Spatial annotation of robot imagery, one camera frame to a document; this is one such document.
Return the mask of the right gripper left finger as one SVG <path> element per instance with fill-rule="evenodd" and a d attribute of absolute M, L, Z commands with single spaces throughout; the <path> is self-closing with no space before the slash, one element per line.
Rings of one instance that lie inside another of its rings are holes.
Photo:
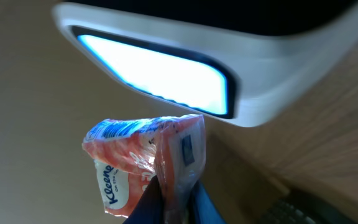
<path fill-rule="evenodd" d="M 158 178 L 155 176 L 123 224 L 162 224 L 163 208 L 164 201 Z"/>

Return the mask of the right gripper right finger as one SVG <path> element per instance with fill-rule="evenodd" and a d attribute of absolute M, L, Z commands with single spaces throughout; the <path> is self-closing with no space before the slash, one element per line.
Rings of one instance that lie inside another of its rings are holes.
<path fill-rule="evenodd" d="M 226 224 L 200 181 L 194 185 L 188 200 L 191 224 Z"/>

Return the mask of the red small carton box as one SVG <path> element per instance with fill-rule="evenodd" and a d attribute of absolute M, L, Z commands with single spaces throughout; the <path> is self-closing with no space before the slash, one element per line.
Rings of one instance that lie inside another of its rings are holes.
<path fill-rule="evenodd" d="M 185 222 L 190 192 L 206 162 L 202 115 L 105 119 L 87 132 L 82 148 L 94 160 L 106 213 L 127 218 L 156 177 L 164 223 Z"/>

